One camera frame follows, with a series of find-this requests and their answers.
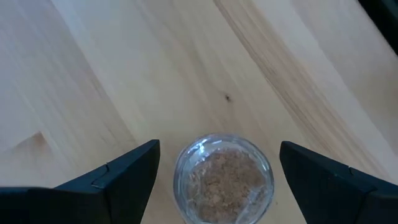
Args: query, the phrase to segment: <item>brown powder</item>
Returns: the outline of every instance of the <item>brown powder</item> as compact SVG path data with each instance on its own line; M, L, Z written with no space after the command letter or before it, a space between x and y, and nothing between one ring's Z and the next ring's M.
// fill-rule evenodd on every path
M261 201L265 183L247 153L219 149L193 168L187 187L189 206L204 222L234 223L249 203Z

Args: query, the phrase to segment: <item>wooden table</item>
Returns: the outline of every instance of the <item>wooden table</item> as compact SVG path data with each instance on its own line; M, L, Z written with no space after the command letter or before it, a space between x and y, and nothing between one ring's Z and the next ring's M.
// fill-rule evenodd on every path
M54 187L150 140L143 223L183 223L172 178L197 136L262 149L260 223L304 223L289 140L398 183L398 58L355 0L0 1L0 185Z

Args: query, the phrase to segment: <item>wood grain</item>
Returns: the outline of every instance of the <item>wood grain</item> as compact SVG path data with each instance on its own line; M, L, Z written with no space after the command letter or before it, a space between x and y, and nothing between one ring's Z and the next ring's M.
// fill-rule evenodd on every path
M160 139L142 222L183 223L175 161L213 132L269 158L275 197L260 223L305 223L283 140L398 183L397 57L353 1L0 2L0 157L13 161L0 184L51 187Z

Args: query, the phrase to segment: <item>clear glass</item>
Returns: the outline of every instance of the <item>clear glass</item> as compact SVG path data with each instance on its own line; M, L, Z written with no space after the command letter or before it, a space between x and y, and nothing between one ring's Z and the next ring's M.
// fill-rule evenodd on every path
M262 186L264 197L258 202L255 211L250 211L251 201L236 219L234 224L253 224L265 214L274 195L274 176L269 161L265 155L251 142L233 134L209 134L194 141L179 155L174 172L174 197L177 207L187 224L207 223L197 216L197 212L189 206L187 185L190 184L189 176L193 168L204 161L211 153L222 148L233 148L245 152L256 163L257 168L265 178Z

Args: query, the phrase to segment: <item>glass jar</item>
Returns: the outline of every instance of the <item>glass jar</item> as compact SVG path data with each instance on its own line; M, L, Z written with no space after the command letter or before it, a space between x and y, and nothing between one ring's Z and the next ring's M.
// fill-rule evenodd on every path
M267 158L239 136L203 136L178 157L174 197L187 224L256 223L273 195L274 177Z

